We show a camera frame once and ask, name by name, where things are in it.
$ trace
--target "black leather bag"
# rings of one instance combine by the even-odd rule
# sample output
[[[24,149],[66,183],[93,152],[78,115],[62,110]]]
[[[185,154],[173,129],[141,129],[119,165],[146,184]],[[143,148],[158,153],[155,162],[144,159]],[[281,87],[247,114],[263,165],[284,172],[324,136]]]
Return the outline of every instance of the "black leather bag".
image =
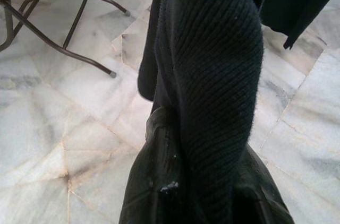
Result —
[[[129,175],[120,224],[190,224],[176,113],[159,108]],[[233,224],[293,224],[266,166],[247,145],[234,183]]]

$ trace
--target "knit fabric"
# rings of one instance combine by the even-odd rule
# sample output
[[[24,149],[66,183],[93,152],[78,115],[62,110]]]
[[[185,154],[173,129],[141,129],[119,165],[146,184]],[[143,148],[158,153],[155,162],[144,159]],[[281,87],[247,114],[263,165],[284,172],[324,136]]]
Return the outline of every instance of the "knit fabric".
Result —
[[[233,175],[250,134],[261,70],[261,2],[153,4],[159,7],[155,44],[144,53],[139,90],[155,100],[154,109],[172,106],[180,117],[189,195],[199,208],[194,223],[232,223]],[[148,63],[153,56],[157,68]],[[148,71],[158,74],[154,98]]]

